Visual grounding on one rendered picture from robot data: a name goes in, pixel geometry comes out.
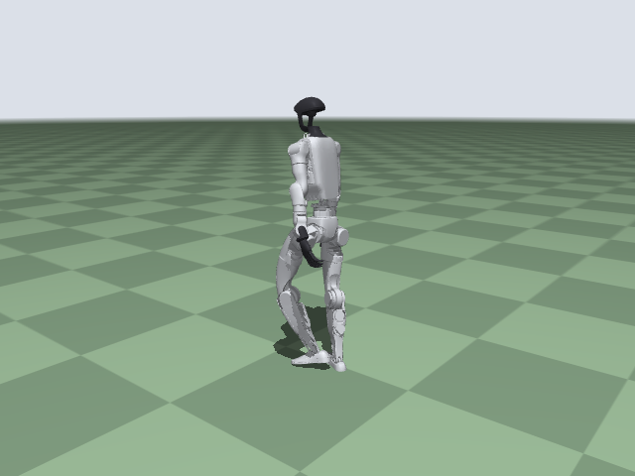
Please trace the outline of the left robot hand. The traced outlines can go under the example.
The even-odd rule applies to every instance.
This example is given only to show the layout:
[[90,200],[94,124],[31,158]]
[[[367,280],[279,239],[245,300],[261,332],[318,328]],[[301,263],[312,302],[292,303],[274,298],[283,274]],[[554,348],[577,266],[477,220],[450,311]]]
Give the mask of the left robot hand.
[[321,267],[322,265],[321,262],[323,262],[323,260],[319,260],[318,258],[316,258],[314,253],[312,252],[312,248],[310,244],[308,243],[309,234],[307,232],[306,227],[300,226],[298,228],[298,231],[300,233],[300,237],[297,238],[297,242],[300,242],[302,253],[305,259],[307,260],[308,264],[314,268]]

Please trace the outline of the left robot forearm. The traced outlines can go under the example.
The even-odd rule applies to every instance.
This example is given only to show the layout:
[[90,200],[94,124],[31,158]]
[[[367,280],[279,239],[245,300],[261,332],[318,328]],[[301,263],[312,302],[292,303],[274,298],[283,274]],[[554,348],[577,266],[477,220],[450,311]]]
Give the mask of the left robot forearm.
[[290,186],[290,196],[292,200],[293,206],[293,223],[295,225],[294,228],[294,236],[296,238],[300,237],[300,233],[298,228],[300,226],[305,226],[308,232],[307,227],[307,206],[308,202],[304,199],[302,187],[298,183],[293,183]]

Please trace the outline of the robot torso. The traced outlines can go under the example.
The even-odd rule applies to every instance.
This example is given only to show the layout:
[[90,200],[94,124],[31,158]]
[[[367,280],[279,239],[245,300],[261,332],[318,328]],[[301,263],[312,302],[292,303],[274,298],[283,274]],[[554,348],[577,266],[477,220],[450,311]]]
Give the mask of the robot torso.
[[[305,135],[307,135],[305,137]],[[331,207],[326,204],[327,199],[338,197],[339,170],[336,145],[331,137],[310,137],[305,133],[310,149],[307,155],[308,195],[306,201],[318,200],[311,207],[313,216],[307,218],[307,227],[313,226],[317,230],[316,243],[326,243],[334,240],[338,234],[338,221],[331,216]]]

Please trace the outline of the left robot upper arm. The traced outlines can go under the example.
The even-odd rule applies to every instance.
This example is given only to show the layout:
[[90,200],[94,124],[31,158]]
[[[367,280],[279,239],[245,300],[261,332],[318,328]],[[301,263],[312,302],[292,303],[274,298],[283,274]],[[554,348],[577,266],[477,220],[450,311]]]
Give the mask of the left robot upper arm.
[[302,187],[304,198],[308,195],[307,155],[309,152],[308,140],[294,143],[288,148],[293,176],[296,179],[294,183],[298,183]]

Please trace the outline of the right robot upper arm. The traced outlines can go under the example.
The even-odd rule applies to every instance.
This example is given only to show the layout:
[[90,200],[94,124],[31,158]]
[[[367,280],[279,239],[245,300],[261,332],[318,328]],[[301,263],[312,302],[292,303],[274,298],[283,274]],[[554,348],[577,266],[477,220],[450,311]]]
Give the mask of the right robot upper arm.
[[341,147],[340,144],[336,141],[334,141],[335,145],[336,145],[336,150],[337,150],[337,159],[338,159],[338,170],[339,170],[339,188],[338,190],[340,190],[341,187],[341,181],[340,181],[340,153],[341,153]]

